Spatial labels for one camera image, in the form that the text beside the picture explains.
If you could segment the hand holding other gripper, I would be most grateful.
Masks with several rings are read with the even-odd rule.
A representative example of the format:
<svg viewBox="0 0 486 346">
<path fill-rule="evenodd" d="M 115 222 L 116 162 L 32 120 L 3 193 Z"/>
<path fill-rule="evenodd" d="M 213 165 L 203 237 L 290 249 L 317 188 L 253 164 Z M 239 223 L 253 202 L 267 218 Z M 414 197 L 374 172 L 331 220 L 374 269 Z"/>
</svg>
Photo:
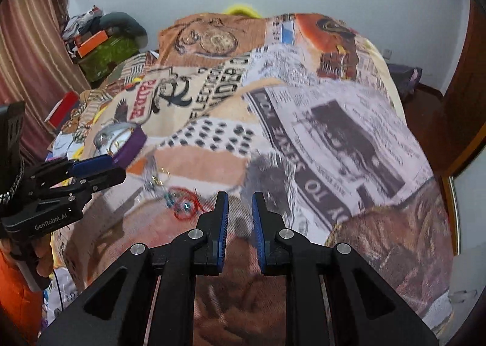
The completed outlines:
<svg viewBox="0 0 486 346">
<path fill-rule="evenodd" d="M 40 239 L 36 239 L 32 242 L 32 246 L 39 259 L 38 265 L 36 266 L 37 273 L 43 277 L 49 277 L 53 272 L 53 253 L 52 246 L 50 244 L 51 236 L 45 235 Z M 18 261 L 15 260 L 12 255 L 12 241 L 8 238 L 1 239 L 1 252 L 5 260 L 10 266 L 18 266 Z"/>
</svg>

